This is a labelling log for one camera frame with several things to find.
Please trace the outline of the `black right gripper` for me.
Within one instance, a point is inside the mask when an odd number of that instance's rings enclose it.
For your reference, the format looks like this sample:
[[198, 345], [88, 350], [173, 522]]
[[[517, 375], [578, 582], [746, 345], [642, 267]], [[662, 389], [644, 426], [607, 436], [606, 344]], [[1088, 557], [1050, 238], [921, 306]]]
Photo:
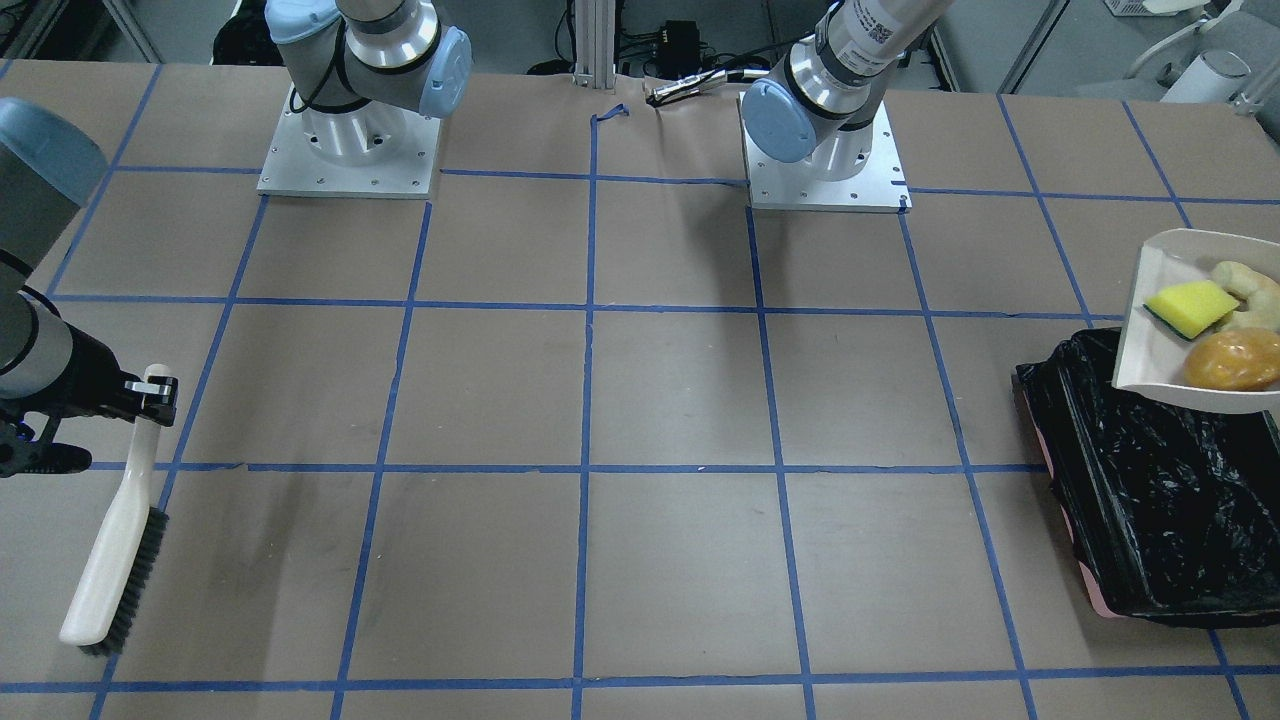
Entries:
[[113, 351], [73, 325], [41, 325], [19, 363], [3, 370], [4, 477], [87, 470], [93, 461], [87, 448], [55, 441], [68, 418], [145, 418], [165, 428], [177, 418], [177, 377], [131, 380]]

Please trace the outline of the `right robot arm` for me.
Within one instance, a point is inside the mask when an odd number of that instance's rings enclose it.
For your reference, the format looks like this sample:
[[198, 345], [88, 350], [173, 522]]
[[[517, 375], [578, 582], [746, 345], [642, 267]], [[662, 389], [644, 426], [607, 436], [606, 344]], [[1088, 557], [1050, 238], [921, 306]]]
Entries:
[[[465, 94], [468, 36], [430, 1], [269, 1], [265, 22], [316, 117], [372, 104], [445, 118]], [[28, 284], [105, 177], [101, 149], [77, 126], [20, 97], [3, 100], [3, 475], [73, 474], [91, 452], [55, 439], [61, 420], [106, 416], [170, 427], [178, 382], [124, 372], [114, 352], [68, 324]]]

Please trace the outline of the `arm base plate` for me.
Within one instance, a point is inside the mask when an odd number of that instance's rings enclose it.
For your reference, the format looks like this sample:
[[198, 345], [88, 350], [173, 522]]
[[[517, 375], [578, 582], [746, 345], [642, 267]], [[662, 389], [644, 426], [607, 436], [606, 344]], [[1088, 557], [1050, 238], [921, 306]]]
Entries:
[[370, 102], [346, 114], [303, 110], [289, 87], [257, 191], [315, 199], [429, 200], [443, 120]]
[[772, 211], [904, 214], [913, 208], [888, 108], [856, 131], [838, 131], [808, 158], [782, 163], [742, 135], [751, 205]]

